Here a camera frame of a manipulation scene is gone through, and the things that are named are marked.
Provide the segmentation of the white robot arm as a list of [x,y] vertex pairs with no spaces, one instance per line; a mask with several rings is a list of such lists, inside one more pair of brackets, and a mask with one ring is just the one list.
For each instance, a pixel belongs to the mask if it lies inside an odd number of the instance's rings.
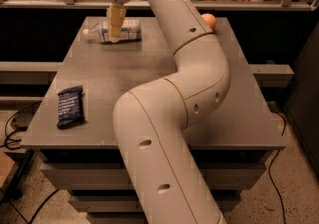
[[[108,0],[108,30],[118,41],[129,0]],[[177,70],[123,93],[113,130],[149,224],[227,224],[183,132],[214,112],[230,87],[227,57],[190,0],[148,0]]]

